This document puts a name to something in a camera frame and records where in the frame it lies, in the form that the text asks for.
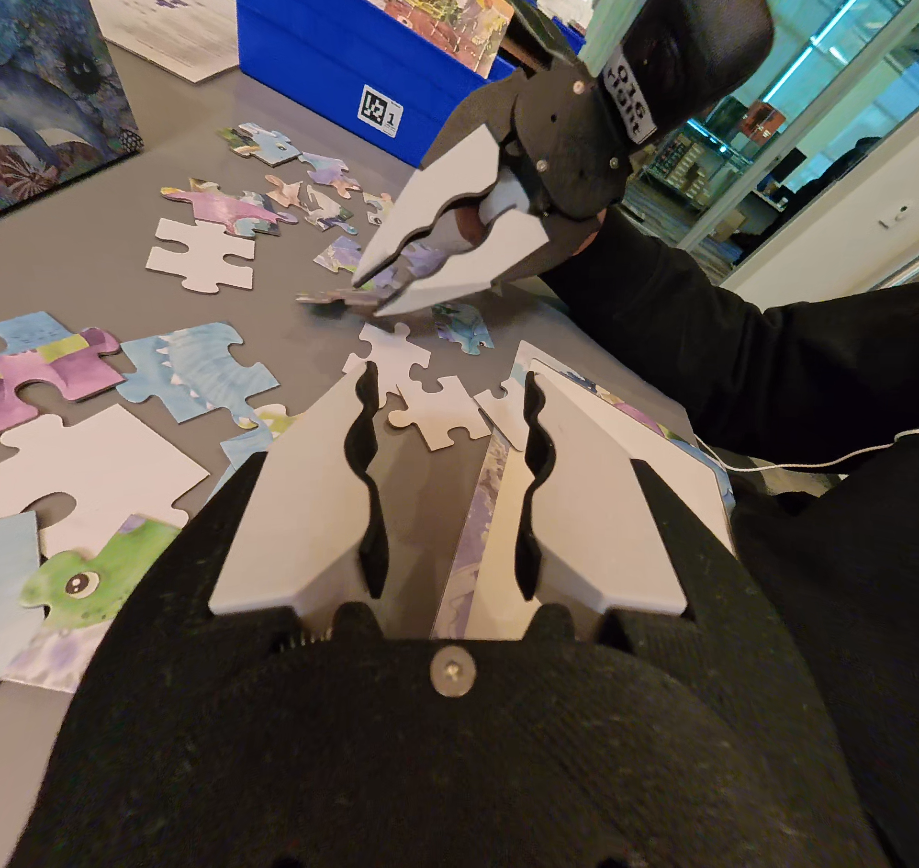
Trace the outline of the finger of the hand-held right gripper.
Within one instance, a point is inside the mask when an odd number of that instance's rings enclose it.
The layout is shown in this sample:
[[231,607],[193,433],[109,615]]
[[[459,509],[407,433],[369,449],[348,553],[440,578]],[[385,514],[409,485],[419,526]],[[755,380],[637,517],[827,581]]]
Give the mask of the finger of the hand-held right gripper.
[[549,237],[539,218],[511,209],[493,221],[476,248],[449,256],[428,276],[415,278],[374,310],[374,317],[411,314],[488,290],[500,275],[542,248]]
[[484,198],[497,182],[499,157],[499,142],[482,124],[417,171],[365,246],[352,285],[362,287],[392,265],[407,243],[428,234],[454,204]]

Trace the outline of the blue dinosaur head jigsaw piece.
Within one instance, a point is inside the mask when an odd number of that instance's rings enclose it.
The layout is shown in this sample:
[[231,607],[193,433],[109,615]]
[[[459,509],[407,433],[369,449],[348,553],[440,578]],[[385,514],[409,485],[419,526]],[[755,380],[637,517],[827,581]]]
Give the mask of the blue dinosaur head jigsaw piece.
[[442,303],[431,307],[439,338],[459,345],[467,355],[480,354],[494,344],[481,313],[471,304]]

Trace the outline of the puzzle tray with painted border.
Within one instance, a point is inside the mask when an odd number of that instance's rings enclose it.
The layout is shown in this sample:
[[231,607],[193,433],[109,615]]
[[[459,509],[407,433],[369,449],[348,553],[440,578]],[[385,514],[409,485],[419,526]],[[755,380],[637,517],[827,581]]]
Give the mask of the puzzle tray with painted border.
[[504,396],[477,396],[493,433],[454,553],[437,617],[434,639],[518,639],[539,602],[526,601],[514,574],[516,531],[525,491],[532,481],[522,442],[526,372],[565,377],[565,391],[587,418],[630,458],[647,462],[708,529],[734,550],[729,517],[735,498],[718,462],[639,409],[624,402],[527,341],[516,351]]

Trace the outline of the printed paper sheet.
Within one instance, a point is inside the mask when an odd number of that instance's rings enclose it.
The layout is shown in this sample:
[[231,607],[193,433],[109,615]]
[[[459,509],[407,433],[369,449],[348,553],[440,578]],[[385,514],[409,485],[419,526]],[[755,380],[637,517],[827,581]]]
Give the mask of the printed paper sheet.
[[192,84],[239,66],[235,0],[90,0],[112,45]]

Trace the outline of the illustrated puzzle box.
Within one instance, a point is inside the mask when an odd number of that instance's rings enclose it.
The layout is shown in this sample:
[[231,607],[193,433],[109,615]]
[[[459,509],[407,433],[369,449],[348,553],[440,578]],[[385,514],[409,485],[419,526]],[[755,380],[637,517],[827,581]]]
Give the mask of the illustrated puzzle box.
[[143,150],[90,0],[1,0],[1,211]]

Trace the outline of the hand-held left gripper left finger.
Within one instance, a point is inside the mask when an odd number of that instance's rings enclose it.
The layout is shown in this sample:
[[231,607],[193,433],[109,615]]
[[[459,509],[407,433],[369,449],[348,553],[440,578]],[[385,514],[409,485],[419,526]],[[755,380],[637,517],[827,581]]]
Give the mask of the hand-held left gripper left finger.
[[378,368],[360,361],[274,440],[213,588],[214,614],[332,616],[381,598],[390,553],[369,475],[379,408]]

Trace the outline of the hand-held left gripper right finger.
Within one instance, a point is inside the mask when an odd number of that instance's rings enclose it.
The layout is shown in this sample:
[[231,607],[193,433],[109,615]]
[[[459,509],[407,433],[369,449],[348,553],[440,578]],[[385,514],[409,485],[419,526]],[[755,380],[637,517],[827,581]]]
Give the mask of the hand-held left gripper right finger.
[[527,373],[524,459],[533,478],[516,537],[524,599],[684,613],[687,601],[632,458],[549,372]]

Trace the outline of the purple grey jigsaw piece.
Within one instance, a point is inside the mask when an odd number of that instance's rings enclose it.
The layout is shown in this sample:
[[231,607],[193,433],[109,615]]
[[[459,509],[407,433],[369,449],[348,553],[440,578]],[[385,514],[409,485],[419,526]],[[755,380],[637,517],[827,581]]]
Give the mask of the purple grey jigsaw piece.
[[326,291],[301,292],[296,295],[295,302],[328,312],[350,310],[361,315],[372,316],[393,295],[393,288],[388,287],[370,290],[345,287]]

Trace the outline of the person's right forearm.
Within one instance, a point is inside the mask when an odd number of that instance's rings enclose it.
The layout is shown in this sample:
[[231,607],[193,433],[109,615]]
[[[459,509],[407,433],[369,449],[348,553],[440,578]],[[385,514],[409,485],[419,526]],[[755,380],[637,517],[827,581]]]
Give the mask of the person's right forearm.
[[616,211],[541,279],[711,446],[829,464],[917,430],[916,284],[763,311]]

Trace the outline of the pile of jigsaw pieces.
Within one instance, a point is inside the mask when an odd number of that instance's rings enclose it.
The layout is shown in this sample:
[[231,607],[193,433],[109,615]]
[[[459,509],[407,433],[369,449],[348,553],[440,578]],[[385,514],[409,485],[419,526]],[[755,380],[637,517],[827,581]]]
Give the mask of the pile of jigsaw pieces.
[[[251,267],[231,264],[228,256],[252,260],[256,233],[275,234],[281,223],[295,224],[297,218],[275,211],[272,202],[304,208],[308,221],[320,229],[338,225],[347,232],[332,242],[316,258],[328,271],[354,272],[361,255],[353,239],[357,230],[349,223],[351,212],[336,208],[328,197],[312,186],[307,188],[309,204],[300,201],[300,185],[284,184],[274,175],[267,181],[275,186],[268,195],[244,192],[228,196],[213,182],[190,180],[186,192],[163,188],[169,200],[189,203],[195,223],[161,219],[156,237],[183,245],[183,252],[151,248],[145,263],[148,271],[181,279],[183,289],[215,295],[220,288],[251,290]],[[243,343],[236,329],[226,322],[211,322],[193,327],[120,342],[121,350],[105,357],[105,362],[124,376],[117,390],[132,404],[156,397],[177,423],[183,423],[215,410],[229,411],[243,431],[223,443],[228,467],[215,486],[219,490],[255,452],[267,449],[290,419],[283,407],[254,409],[248,398],[269,391],[279,381],[263,364],[240,365],[230,353],[232,345]]]

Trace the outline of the dark storage shelf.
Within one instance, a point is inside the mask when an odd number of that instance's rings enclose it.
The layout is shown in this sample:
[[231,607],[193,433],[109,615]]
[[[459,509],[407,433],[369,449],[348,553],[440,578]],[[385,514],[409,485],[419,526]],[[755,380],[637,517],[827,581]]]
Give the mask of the dark storage shelf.
[[691,211],[702,213],[752,167],[787,121],[769,102],[747,105],[729,95],[674,131],[647,173]]

